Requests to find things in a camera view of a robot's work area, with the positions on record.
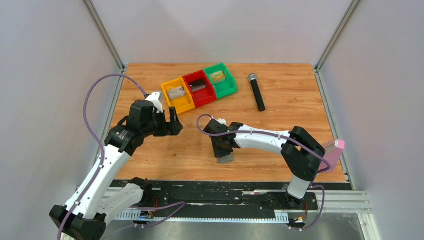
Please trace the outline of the grey card holder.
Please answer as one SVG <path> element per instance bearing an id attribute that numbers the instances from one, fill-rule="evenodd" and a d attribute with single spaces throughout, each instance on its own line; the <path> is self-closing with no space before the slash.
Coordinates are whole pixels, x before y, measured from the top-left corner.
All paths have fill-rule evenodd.
<path id="1" fill-rule="evenodd" d="M 230 153 L 229 155 L 226 156 L 221 156 L 217 158 L 217 163 L 218 164 L 227 164 L 227 163 L 231 163 L 234 161 L 234 156 L 232 153 Z"/>

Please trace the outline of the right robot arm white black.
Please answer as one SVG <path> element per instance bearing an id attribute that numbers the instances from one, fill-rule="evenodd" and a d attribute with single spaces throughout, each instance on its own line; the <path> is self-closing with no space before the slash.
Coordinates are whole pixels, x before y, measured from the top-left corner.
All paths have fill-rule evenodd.
<path id="1" fill-rule="evenodd" d="M 305 203 L 308 188 L 321 172 L 320 165 L 324 163 L 327 170 L 330 168 L 325 160 L 325 148 L 300 126 L 271 131 L 240 122 L 227 126 L 212 118 L 205 128 L 199 130 L 210 137 L 218 159 L 232 155 L 234 149 L 258 149 L 282 156 L 292 174 L 285 195 L 286 204 L 292 209 Z"/>

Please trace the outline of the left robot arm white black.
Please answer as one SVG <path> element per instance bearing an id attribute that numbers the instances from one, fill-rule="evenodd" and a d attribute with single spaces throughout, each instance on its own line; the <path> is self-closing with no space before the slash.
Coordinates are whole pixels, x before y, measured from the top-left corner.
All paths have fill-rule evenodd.
<path id="1" fill-rule="evenodd" d="M 137 100 L 129 114 L 113 127 L 100 144 L 100 157 L 82 185 L 64 205 L 54 205 L 49 215 L 63 234 L 75 240 L 99 240 L 118 215 L 133 205 L 149 206 L 153 201 L 151 184 L 139 177 L 122 190 L 103 199 L 120 169 L 146 138 L 177 136 L 183 129 L 175 107 L 166 120 L 158 100 Z"/>

